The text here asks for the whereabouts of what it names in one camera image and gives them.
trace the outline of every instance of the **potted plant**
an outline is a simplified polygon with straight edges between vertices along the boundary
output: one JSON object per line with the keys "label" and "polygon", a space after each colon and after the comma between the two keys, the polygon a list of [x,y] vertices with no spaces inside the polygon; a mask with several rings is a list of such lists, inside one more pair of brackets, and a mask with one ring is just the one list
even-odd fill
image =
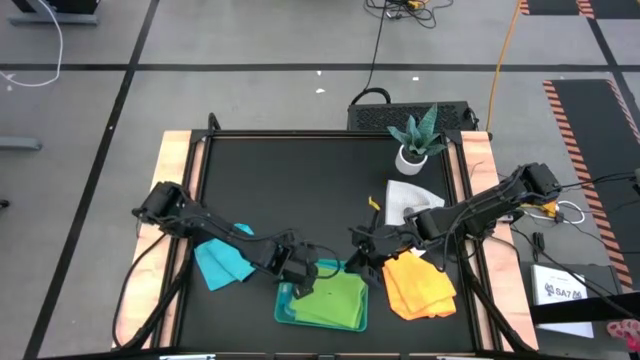
{"label": "potted plant", "polygon": [[433,105],[419,124],[416,124],[416,119],[413,116],[409,116],[406,133],[398,130],[395,126],[387,127],[391,136],[402,144],[396,156],[398,171],[405,175],[415,175],[420,172],[429,156],[436,155],[446,149],[445,145],[433,144],[440,136],[440,134],[433,133],[437,117],[438,105]]}

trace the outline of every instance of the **orange and black striped mat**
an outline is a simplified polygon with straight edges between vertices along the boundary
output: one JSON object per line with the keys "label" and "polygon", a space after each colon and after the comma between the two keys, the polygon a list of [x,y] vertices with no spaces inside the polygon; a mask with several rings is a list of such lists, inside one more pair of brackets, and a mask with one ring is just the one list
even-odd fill
{"label": "orange and black striped mat", "polygon": [[[550,80],[543,86],[578,179],[640,168],[640,131],[612,81]],[[631,182],[584,184],[582,191],[620,284],[625,291],[640,289],[640,203],[630,204],[640,196]]]}
{"label": "orange and black striped mat", "polygon": [[639,0],[522,0],[524,15],[583,15],[595,19],[640,19]]}

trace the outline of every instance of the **orange cloth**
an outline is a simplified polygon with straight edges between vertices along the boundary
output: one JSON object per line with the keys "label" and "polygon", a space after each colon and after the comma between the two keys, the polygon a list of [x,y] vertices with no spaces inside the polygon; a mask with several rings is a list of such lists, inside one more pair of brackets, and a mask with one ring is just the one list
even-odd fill
{"label": "orange cloth", "polygon": [[456,312],[456,290],[445,273],[410,252],[382,268],[391,309],[405,320],[445,317]]}

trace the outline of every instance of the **teal tray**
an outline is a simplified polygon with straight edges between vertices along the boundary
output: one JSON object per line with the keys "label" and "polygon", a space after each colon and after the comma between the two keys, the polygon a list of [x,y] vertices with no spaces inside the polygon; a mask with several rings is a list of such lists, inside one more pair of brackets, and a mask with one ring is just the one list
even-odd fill
{"label": "teal tray", "polygon": [[[326,268],[326,269],[335,269],[336,261],[331,259],[320,259],[316,263],[318,267]],[[344,261],[340,262],[340,268],[344,269]],[[362,293],[362,318],[360,319],[360,325],[356,329],[351,329],[343,326],[331,326],[331,325],[321,325],[308,323],[304,321],[296,321],[295,319],[295,311],[289,308],[289,304],[291,303],[291,299],[293,298],[292,294],[293,285],[291,283],[280,283],[278,286],[278,297],[276,298],[276,308],[273,311],[273,316],[276,321],[282,324],[290,324],[290,325],[299,325],[299,326],[313,326],[327,329],[335,329],[335,330],[343,330],[343,331],[354,331],[354,332],[363,332],[367,328],[367,313],[369,308],[369,287],[365,284],[364,292]]]}

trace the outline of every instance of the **wooden frame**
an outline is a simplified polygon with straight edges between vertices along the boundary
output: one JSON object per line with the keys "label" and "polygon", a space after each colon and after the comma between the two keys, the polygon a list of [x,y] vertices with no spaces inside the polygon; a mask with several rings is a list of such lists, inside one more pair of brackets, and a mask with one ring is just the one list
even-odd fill
{"label": "wooden frame", "polygon": [[[180,183],[185,172],[187,154],[191,140],[191,131],[167,131],[164,133],[158,161],[151,186],[158,181],[173,181]],[[481,192],[498,183],[495,161],[491,151],[489,138],[485,132],[463,132],[462,148],[467,163],[467,172],[470,174],[471,191],[473,194]],[[460,164],[457,160],[456,148],[449,145],[454,186],[458,200],[464,199],[462,188],[462,175]],[[200,178],[200,166],[204,144],[196,145],[189,189],[191,194],[196,193],[198,179]],[[495,229],[496,237],[513,243],[511,231],[507,224],[499,224]],[[134,259],[146,250],[151,243],[160,236],[157,228],[143,225],[138,238],[138,244],[134,253]],[[157,304],[162,286],[163,274],[169,254],[169,239],[163,240],[153,249],[147,257],[142,259],[138,267],[133,271],[126,292],[123,297],[122,307],[118,314],[116,334],[121,343],[130,339],[149,312]],[[175,272],[180,268],[183,258],[185,242],[181,241],[176,256]],[[529,346],[537,349],[536,335],[529,313],[529,304],[525,295],[524,284],[520,275],[520,265],[517,255],[511,247],[497,241],[485,241],[483,250],[486,256],[486,265],[489,273],[493,299],[511,326],[518,332]],[[477,271],[477,264],[472,261],[472,268]],[[176,298],[174,298],[164,317],[163,332],[160,335],[160,346],[170,346],[171,334],[175,325]],[[476,299],[482,348],[493,349],[491,332],[487,313],[482,304]],[[502,338],[505,350],[510,350],[506,340]]]}

